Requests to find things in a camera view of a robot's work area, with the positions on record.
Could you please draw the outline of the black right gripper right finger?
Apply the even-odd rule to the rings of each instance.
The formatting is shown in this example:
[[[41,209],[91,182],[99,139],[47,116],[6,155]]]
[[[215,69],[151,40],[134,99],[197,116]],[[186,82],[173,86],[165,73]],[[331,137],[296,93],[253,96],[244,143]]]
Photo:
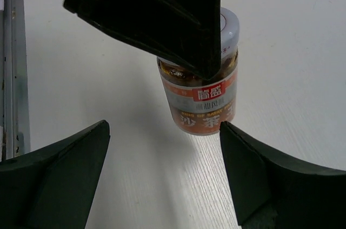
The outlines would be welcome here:
[[[220,139],[241,228],[345,228],[345,171],[283,153],[229,122]]]

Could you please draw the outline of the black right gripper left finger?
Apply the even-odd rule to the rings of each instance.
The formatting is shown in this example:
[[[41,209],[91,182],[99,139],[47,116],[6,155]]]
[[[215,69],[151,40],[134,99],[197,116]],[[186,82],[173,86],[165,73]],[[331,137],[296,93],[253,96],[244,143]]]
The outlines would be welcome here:
[[[85,228],[110,142],[105,120],[1,162],[1,228]]]

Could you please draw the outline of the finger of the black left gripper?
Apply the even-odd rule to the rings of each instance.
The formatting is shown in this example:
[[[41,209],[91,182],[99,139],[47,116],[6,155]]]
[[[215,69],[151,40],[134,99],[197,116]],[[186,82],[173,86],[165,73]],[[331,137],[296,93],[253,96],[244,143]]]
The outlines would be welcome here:
[[[64,0],[106,35],[209,80],[221,68],[221,0]]]

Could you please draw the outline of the small jar white lid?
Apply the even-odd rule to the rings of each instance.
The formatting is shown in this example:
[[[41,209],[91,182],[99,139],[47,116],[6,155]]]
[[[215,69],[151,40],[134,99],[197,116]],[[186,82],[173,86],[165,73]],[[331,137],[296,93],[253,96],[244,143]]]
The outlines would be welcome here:
[[[223,121],[235,115],[238,65],[238,17],[221,8],[221,69],[211,80],[162,58],[157,66],[174,123],[194,135],[219,131]]]

